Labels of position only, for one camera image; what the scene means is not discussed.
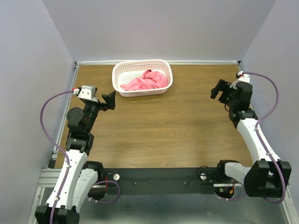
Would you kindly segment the pink t shirt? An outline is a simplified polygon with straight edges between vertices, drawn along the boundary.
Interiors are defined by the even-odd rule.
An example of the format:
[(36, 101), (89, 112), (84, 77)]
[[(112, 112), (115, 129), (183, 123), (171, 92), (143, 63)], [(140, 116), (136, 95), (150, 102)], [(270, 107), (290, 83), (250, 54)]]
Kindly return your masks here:
[(133, 79), (128, 84), (121, 85), (126, 91), (141, 91), (159, 89), (167, 86), (166, 76), (158, 71), (146, 70), (140, 77)]

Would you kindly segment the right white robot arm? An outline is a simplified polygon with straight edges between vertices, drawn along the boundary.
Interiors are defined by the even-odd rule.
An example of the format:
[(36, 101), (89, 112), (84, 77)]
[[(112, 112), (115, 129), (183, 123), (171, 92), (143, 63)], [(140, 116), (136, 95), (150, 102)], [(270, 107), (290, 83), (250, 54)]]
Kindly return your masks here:
[(217, 169), (221, 176), (230, 177), (244, 186), (250, 197), (282, 198), (292, 171), (287, 161), (282, 161), (266, 140), (258, 117), (250, 107), (253, 86), (247, 81), (227, 82), (219, 80), (211, 90), (215, 99), (228, 106), (229, 118), (243, 137), (253, 165), (245, 167), (237, 161), (221, 160)]

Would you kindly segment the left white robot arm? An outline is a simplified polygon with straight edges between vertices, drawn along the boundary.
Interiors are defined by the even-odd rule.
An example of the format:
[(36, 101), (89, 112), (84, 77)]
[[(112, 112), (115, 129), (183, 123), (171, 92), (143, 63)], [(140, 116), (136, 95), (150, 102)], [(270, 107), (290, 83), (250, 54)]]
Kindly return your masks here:
[(79, 223), (79, 211), (93, 186), (102, 185), (104, 190), (108, 190), (108, 185), (114, 184), (116, 196), (120, 196), (119, 184), (104, 177), (102, 164), (87, 160), (94, 140), (91, 129), (99, 111), (115, 109), (115, 91), (103, 94), (104, 102), (95, 97), (96, 91), (94, 86), (77, 87), (70, 91), (85, 106), (71, 108), (66, 115), (69, 128), (66, 149), (59, 148), (64, 154), (64, 164), (45, 205), (36, 208), (35, 218), (39, 224)]

